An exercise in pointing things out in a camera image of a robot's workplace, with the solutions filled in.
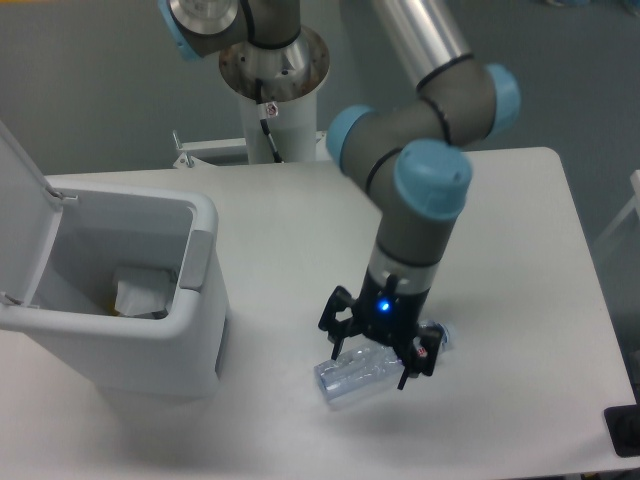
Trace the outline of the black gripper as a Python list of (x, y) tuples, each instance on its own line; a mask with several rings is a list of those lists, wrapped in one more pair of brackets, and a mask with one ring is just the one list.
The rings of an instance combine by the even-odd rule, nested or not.
[[(429, 290), (415, 294), (388, 293), (367, 272), (357, 299), (342, 286), (329, 296), (318, 328), (333, 344), (331, 359), (337, 359), (344, 340), (359, 335), (392, 347), (404, 370), (397, 384), (403, 390), (409, 379), (433, 375), (440, 349), (448, 343), (445, 327), (417, 327)], [(351, 312), (339, 320), (338, 313)]]

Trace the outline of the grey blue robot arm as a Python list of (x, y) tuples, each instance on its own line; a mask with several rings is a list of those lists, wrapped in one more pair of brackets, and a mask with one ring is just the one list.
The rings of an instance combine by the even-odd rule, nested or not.
[[(333, 346), (316, 369), (328, 397), (390, 374), (432, 374), (445, 333), (419, 316), (465, 206), (472, 168), (462, 147), (508, 128), (521, 103), (513, 75), (475, 59), (444, 2), (373, 8), (416, 99), (387, 114), (349, 107), (327, 131), (331, 158), (381, 213), (359, 295), (337, 287), (319, 320)], [(250, 162), (314, 156), (316, 117), (299, 103), (325, 80), (329, 55), (298, 2), (162, 1), (159, 10), (185, 59), (218, 56), (242, 100)]]

